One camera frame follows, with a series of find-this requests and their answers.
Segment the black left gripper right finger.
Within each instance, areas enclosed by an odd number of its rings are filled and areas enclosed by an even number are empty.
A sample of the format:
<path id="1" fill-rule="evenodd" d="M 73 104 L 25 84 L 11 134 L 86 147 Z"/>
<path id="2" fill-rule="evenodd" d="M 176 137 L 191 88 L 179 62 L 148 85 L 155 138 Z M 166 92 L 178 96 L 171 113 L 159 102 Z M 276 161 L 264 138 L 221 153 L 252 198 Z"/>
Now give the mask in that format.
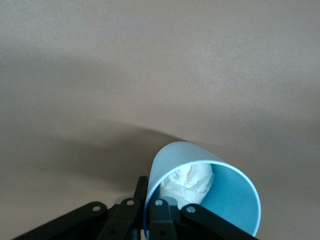
<path id="1" fill-rule="evenodd" d="M 198 204 L 182 209 L 163 198 L 147 208 L 148 240 L 258 240 L 234 224 Z"/>

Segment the white tissue paper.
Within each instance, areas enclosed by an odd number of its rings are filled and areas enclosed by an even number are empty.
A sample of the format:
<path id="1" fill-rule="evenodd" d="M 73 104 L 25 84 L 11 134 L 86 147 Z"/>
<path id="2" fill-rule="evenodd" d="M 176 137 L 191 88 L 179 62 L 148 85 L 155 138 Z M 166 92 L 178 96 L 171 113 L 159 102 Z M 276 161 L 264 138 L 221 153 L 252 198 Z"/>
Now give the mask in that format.
<path id="1" fill-rule="evenodd" d="M 209 193 L 214 178 L 209 163 L 183 165 L 161 182 L 159 196 L 175 199 L 179 209 L 189 204 L 200 204 Z"/>

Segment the light blue plastic cup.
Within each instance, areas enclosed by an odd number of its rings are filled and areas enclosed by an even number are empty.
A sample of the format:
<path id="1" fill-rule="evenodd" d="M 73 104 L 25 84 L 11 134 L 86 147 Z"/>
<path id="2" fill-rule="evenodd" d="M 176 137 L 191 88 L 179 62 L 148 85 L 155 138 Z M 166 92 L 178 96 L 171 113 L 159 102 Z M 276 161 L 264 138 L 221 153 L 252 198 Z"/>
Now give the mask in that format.
<path id="1" fill-rule="evenodd" d="M 210 164 L 213 183 L 200 205 L 255 237 L 261 223 L 261 201 L 252 181 L 238 168 L 187 141 L 172 142 L 155 156 L 144 204 L 144 233 L 149 234 L 148 206 L 158 197 L 159 185 L 181 167 Z"/>

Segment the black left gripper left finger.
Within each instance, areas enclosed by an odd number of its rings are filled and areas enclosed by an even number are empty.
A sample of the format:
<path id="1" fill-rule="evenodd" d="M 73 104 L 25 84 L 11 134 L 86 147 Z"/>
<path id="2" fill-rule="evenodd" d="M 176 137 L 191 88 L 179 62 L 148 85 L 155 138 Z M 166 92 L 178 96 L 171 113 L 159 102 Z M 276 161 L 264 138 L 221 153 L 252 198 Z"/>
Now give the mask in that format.
<path id="1" fill-rule="evenodd" d="M 140 240 L 148 177 L 140 176 L 132 197 L 111 208 L 93 201 L 12 240 Z"/>

